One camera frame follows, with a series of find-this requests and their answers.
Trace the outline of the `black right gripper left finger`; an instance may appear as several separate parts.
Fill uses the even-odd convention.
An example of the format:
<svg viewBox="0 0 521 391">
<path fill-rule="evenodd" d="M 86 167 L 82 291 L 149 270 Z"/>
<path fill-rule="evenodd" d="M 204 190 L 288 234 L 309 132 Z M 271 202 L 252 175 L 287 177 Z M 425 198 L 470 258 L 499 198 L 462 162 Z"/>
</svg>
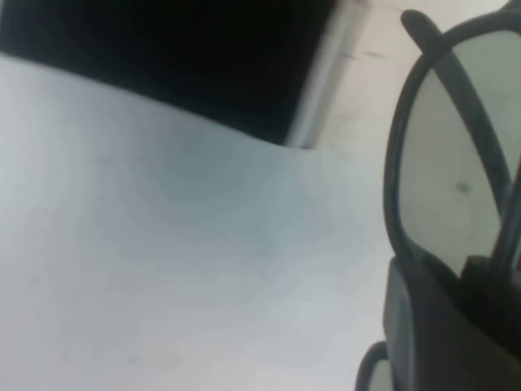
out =
<svg viewBox="0 0 521 391">
<path fill-rule="evenodd" d="M 399 390 L 469 390 L 472 327 L 416 261 L 388 268 L 383 330 Z"/>
</svg>

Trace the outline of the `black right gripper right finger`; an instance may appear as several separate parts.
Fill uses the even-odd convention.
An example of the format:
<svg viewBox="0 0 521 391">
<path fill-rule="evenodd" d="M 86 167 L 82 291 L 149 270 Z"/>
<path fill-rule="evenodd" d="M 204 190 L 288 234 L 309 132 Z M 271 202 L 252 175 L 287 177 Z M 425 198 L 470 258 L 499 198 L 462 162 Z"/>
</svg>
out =
<svg viewBox="0 0 521 391">
<path fill-rule="evenodd" d="M 498 274 L 491 259 L 470 256 L 462 271 L 461 309 L 476 331 L 466 371 L 475 390 L 520 389 L 519 273 Z"/>
</svg>

